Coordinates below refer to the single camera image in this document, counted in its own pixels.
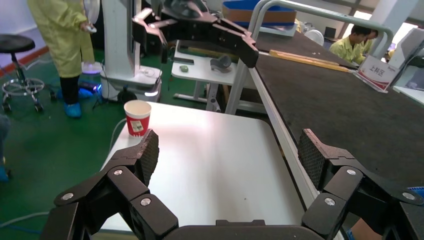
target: robotic hand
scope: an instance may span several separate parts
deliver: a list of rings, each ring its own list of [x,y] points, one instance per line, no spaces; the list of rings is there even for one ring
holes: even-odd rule
[[[56,197],[40,240],[89,240],[116,213],[139,240],[332,240],[347,213],[361,217],[384,240],[424,240],[420,195],[368,171],[310,129],[303,130],[298,153],[321,191],[301,225],[217,220],[179,227],[177,216],[148,189],[159,157],[159,136],[149,129],[138,145],[116,151],[100,172]]]
[[[144,50],[160,48],[162,63],[168,60],[168,41],[192,40],[235,49],[247,67],[255,67],[259,51],[251,32],[208,13],[201,0],[152,0],[151,7],[132,19],[133,38]]]

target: dark work table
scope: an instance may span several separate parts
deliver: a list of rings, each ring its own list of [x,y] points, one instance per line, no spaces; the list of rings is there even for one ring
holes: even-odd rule
[[[262,34],[257,47],[346,64],[301,34]],[[266,55],[259,56],[256,70],[295,143],[302,129],[312,129],[368,170],[405,187],[424,186],[421,105],[394,90],[379,93],[347,72]]]

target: red paper cup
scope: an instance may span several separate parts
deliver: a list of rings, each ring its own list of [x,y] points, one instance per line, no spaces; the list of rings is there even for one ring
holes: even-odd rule
[[[134,137],[143,137],[149,128],[152,106],[142,100],[131,100],[125,103],[123,109],[126,113],[129,134]]]

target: small white table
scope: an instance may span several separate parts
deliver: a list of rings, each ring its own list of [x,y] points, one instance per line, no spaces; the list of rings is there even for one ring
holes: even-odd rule
[[[215,220],[298,225],[304,213],[269,125],[253,118],[151,103],[159,159],[148,188],[179,226]],[[125,126],[116,150],[134,146]],[[101,228],[131,231],[119,214]]]
[[[221,73],[216,70],[211,70],[211,57],[203,57],[196,56],[191,54],[186,54],[178,51],[179,41],[175,47],[175,58],[183,58],[183,59],[191,59],[194,61],[194,65],[188,65],[183,63],[174,62],[172,64],[171,75],[176,78],[193,80],[196,81],[193,96],[176,93],[174,94],[174,98],[191,100],[206,103],[206,110],[212,111],[215,107],[216,109],[216,94],[218,91],[218,86],[228,85],[232,86],[236,77],[237,72],[237,63],[231,63],[231,71],[228,73]],[[182,72],[180,70],[181,66],[187,66],[188,72]],[[206,98],[201,98],[201,82],[210,84],[209,93]],[[245,88],[248,89],[256,89],[255,83],[250,79],[248,79],[244,85]],[[253,111],[258,113],[266,114],[264,106],[259,103],[249,102],[249,101],[239,101],[238,109]]]
[[[406,88],[401,86],[394,86],[393,89],[398,93],[405,94],[411,99],[417,101],[419,104],[424,105],[424,91],[414,90],[411,88]]]

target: sign stand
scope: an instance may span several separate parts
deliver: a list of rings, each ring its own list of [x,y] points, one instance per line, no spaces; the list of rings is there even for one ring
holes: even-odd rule
[[[399,69],[381,60],[368,56],[359,67],[355,76],[380,93],[387,93],[390,83],[399,73]]]

